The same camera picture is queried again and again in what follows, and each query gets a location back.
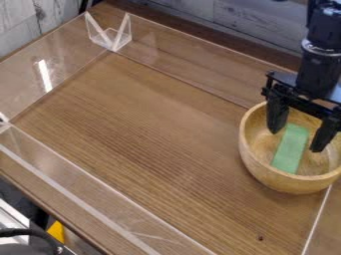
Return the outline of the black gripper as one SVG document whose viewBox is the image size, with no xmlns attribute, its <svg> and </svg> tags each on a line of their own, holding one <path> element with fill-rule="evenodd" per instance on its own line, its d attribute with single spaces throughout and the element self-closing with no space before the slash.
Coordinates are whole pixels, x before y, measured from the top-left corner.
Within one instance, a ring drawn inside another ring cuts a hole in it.
<svg viewBox="0 0 341 255">
<path fill-rule="evenodd" d="M 296 74 L 271 71 L 261 94 L 267 99 L 267 124 L 272 133 L 284 128 L 291 108 L 326 119 L 311 144 L 311 150 L 322 152 L 341 129 L 341 83 L 315 93 L 297 86 Z"/>
</svg>

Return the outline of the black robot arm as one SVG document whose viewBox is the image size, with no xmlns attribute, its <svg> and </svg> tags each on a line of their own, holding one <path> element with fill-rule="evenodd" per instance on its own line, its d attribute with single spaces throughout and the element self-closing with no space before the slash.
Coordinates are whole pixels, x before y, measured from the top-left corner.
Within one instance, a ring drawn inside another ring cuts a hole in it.
<svg viewBox="0 0 341 255">
<path fill-rule="evenodd" d="M 341 132 L 341 0 L 308 0 L 307 28 L 299 73 L 271 71 L 261 94 L 272 133 L 284 128 L 291 108 L 323 120 L 310 147 L 322 152 Z"/>
</svg>

